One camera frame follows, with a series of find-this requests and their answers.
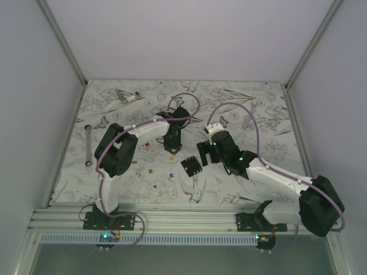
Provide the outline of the black fuse box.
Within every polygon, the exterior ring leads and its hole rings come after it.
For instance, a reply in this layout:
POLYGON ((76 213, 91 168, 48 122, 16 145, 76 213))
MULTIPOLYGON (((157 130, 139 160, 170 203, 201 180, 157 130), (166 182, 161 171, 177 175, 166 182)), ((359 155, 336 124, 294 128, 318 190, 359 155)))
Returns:
POLYGON ((195 156, 190 156, 181 161, 181 165, 188 177, 193 177, 202 171, 202 167, 195 156))

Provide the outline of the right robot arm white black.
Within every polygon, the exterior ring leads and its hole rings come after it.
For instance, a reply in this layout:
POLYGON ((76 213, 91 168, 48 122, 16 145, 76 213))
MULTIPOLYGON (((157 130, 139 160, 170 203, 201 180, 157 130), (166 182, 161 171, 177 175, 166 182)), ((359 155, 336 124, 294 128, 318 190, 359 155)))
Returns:
POLYGON ((209 140, 197 144, 203 165, 207 156, 221 163, 229 175, 275 187, 292 203, 263 202, 254 213, 255 227, 262 232, 274 225, 302 225, 318 237, 333 231, 345 211, 331 181, 324 176, 309 178, 271 166, 252 151, 239 149, 228 131, 218 131, 209 140))

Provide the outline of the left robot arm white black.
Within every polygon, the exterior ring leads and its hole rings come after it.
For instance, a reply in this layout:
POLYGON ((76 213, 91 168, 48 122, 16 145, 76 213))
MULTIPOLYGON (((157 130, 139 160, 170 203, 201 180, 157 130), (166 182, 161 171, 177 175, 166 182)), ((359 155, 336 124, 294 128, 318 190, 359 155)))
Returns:
POLYGON ((109 126, 95 151, 100 186, 92 213, 102 229, 111 230, 116 226, 120 214, 118 177, 130 168, 137 145, 162 137, 165 151, 179 152, 181 129, 190 118, 185 108, 178 107, 174 112, 159 112, 152 120, 138 125, 122 127, 114 123, 109 126))

